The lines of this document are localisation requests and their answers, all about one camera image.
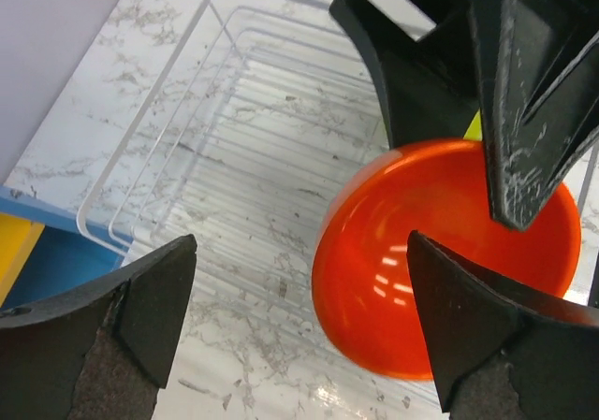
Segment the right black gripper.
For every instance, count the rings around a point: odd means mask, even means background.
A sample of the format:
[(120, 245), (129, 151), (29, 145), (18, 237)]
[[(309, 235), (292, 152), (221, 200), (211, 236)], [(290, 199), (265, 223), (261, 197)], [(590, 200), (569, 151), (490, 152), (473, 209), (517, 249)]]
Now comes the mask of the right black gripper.
[(598, 138), (598, 0), (409, 1), (435, 23), (418, 40), (370, 0), (329, 6), (389, 147), (463, 138), (480, 104), (491, 217), (526, 230)]

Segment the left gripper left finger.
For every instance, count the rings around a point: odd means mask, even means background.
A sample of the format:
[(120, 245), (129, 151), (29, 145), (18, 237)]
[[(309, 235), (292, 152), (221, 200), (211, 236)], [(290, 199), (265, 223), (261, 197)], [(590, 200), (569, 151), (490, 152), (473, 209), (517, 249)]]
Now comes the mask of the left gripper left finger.
[(63, 294), (1, 312), (4, 419), (150, 419), (197, 264), (179, 237)]

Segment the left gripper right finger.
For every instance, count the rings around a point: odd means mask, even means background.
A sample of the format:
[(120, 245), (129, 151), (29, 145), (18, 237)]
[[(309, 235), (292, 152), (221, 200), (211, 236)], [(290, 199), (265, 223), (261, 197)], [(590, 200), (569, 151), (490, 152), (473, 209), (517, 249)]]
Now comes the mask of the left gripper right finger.
[(479, 266), (417, 231), (407, 260), (450, 418), (597, 418), (597, 309)]

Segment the yellow-green bowl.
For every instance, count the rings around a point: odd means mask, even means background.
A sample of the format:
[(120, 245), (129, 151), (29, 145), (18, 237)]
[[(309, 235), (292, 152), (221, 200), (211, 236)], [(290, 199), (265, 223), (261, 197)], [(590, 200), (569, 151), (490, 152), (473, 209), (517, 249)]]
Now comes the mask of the yellow-green bowl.
[(481, 123), (481, 112), (478, 110), (471, 120), (463, 138), (471, 141), (482, 140), (482, 123)]

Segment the orange bowl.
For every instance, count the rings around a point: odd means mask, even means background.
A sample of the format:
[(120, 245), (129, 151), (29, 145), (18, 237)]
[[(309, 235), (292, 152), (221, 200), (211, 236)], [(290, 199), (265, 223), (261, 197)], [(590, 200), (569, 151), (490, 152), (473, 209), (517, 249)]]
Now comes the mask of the orange bowl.
[(557, 297), (574, 278), (581, 246), (577, 204), (565, 185), (526, 231), (491, 219), (478, 141), (418, 142), (363, 167), (332, 201), (321, 226), (312, 266), (314, 311), (345, 357), (410, 381), (432, 377), (408, 273), (413, 231)]

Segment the white wire dish rack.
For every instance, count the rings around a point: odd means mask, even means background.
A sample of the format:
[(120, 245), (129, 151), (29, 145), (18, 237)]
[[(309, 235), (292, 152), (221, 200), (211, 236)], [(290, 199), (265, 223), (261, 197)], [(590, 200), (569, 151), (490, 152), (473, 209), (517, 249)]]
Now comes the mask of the white wire dish rack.
[(126, 262), (183, 235), (196, 277), (159, 419), (438, 419), (430, 382), (344, 358), (314, 314), (333, 198), (387, 117), (332, 0), (200, 0), (77, 213)]

